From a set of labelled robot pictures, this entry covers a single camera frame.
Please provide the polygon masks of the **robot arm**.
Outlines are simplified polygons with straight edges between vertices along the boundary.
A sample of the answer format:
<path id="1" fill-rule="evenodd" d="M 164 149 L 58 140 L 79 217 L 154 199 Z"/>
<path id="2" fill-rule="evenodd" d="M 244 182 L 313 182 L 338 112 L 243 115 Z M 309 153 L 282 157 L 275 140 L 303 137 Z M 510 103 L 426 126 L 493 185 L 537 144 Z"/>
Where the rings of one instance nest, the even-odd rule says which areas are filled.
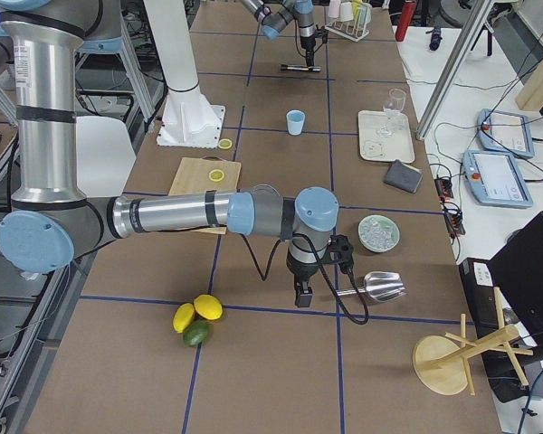
<path id="1" fill-rule="evenodd" d="M 87 42 L 119 36 L 116 1 L 3 1 L 2 28 L 14 43 L 21 184 L 0 221 L 0 253 L 18 269 L 48 273 L 136 233 L 224 226 L 289 243 L 295 303 L 308 307 L 310 278 L 329 258 L 338 218 L 335 195 L 310 187 L 294 198 L 259 185 L 217 192 L 129 199 L 134 162 L 96 135 L 78 158 L 75 54 Z"/>
<path id="2" fill-rule="evenodd" d="M 240 3 L 252 14 L 261 25 L 263 34 L 269 39 L 276 39 L 292 22 L 295 23 L 300 46 L 305 51 L 305 67 L 284 65 L 284 71 L 320 71 L 314 64 L 316 34 L 319 29 L 314 22 L 313 3 L 310 0 L 282 1 L 281 8 L 273 12 L 260 0 L 241 0 Z"/>

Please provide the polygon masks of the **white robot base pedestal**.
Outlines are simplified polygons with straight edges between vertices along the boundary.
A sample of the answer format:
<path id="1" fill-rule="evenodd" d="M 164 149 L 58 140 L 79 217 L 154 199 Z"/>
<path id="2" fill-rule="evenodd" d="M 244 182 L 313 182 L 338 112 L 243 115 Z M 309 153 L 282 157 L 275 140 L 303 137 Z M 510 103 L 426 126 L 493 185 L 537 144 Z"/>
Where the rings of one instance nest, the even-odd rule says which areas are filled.
<path id="1" fill-rule="evenodd" d="M 167 85 L 160 146 L 216 148 L 225 107 L 212 105 L 200 89 L 182 1 L 144 3 Z"/>

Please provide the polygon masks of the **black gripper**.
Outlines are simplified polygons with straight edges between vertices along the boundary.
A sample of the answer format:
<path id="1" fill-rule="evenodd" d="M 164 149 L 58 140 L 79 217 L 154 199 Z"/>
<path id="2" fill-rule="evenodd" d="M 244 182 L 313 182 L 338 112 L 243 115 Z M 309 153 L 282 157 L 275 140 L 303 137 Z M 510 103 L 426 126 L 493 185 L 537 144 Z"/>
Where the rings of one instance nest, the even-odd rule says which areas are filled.
<path id="1" fill-rule="evenodd" d="M 309 35 L 304 36 L 300 35 L 300 47 L 302 50 L 305 50 L 305 61 L 308 68 L 312 68 L 314 66 L 314 50 L 316 47 L 316 36 Z"/>
<path id="2" fill-rule="evenodd" d="M 294 277 L 295 306 L 298 308 L 310 307 L 313 299 L 310 279 L 317 272 L 317 263 L 301 262 L 292 255 L 288 255 L 286 264 Z"/>

